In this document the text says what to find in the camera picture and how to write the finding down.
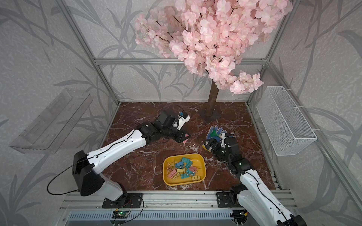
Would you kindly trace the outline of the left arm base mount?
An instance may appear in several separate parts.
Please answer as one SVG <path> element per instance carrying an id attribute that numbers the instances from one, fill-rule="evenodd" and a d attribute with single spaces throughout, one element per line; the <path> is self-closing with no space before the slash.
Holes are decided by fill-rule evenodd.
<path id="1" fill-rule="evenodd" d="M 143 193 L 127 193 L 123 194 L 116 201 L 111 201 L 107 198 L 104 199 L 103 209 L 117 209 L 117 208 L 135 208 L 142 207 Z"/>

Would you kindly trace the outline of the blue binder clip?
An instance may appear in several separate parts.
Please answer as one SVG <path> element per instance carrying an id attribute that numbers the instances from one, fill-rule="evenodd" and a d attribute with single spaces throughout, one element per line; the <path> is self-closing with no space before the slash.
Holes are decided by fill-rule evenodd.
<path id="1" fill-rule="evenodd" d="M 181 161 L 181 162 L 176 163 L 176 164 L 175 164 L 175 168 L 178 168 L 178 169 L 184 168 L 184 162 Z"/>

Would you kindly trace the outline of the small olive yellow binder clip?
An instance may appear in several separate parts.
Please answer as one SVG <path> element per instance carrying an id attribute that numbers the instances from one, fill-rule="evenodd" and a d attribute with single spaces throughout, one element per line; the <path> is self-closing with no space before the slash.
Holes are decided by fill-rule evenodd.
<path id="1" fill-rule="evenodd" d="M 192 181 L 200 181 L 201 176 L 192 176 L 191 179 L 192 179 Z"/>

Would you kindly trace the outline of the dark red binder clip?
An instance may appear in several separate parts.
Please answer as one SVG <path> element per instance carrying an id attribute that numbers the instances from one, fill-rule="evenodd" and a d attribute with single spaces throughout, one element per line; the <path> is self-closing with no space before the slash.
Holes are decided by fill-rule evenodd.
<path id="1" fill-rule="evenodd" d="M 189 167 L 189 170 L 190 170 L 190 171 L 192 171 L 192 172 L 195 172 L 195 173 L 196 173 L 197 168 L 196 168 L 196 167 L 194 167 L 194 166 L 191 166 L 191 167 Z"/>

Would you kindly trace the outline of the teal binder clip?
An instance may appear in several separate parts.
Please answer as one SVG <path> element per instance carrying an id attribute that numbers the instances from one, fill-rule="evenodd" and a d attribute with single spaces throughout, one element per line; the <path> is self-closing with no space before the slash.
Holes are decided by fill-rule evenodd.
<path id="1" fill-rule="evenodd" d="M 191 166 L 193 164 L 192 160 L 190 160 L 189 158 L 185 158 L 185 157 L 182 158 L 182 162 L 184 163 L 185 166 L 187 166 L 187 165 Z"/>
<path id="2" fill-rule="evenodd" d="M 191 175 L 191 176 L 195 176 L 195 174 L 196 174 L 195 172 L 192 172 L 189 169 L 186 170 L 186 173 Z"/>

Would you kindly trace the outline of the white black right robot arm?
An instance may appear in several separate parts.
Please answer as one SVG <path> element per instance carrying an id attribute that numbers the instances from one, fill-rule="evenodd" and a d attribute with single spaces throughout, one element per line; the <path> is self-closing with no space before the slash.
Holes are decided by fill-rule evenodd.
<path id="1" fill-rule="evenodd" d="M 262 181 L 250 161 L 240 152 L 235 137 L 227 137 L 222 142 L 215 138 L 203 142 L 203 147 L 220 161 L 226 162 L 230 172 L 240 184 L 230 190 L 230 199 L 248 211 L 260 226 L 305 226 L 300 216 L 294 216 L 275 197 Z"/>

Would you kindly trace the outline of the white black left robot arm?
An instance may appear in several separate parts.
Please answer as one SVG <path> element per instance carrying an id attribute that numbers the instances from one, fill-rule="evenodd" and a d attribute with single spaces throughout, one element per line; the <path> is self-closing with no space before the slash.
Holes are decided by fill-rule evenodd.
<path id="1" fill-rule="evenodd" d="M 162 111 L 154 122 L 145 122 L 130 133 L 98 150 L 74 155 L 72 175 L 81 196 L 99 195 L 110 201 L 120 201 L 127 197 L 122 186 L 103 175 L 103 171 L 127 154 L 152 144 L 161 138 L 170 138 L 182 143 L 190 137 L 183 129 L 190 116 Z"/>

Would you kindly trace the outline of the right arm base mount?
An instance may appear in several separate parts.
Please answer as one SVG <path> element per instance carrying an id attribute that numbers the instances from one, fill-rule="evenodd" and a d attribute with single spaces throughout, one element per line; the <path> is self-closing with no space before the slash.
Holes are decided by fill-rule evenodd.
<path id="1" fill-rule="evenodd" d="M 224 191 L 221 189 L 216 190 L 217 205 L 219 208 L 241 207 L 241 205 L 237 201 L 237 194 L 235 192 L 235 188 L 235 186 L 232 186 L 228 191 Z"/>

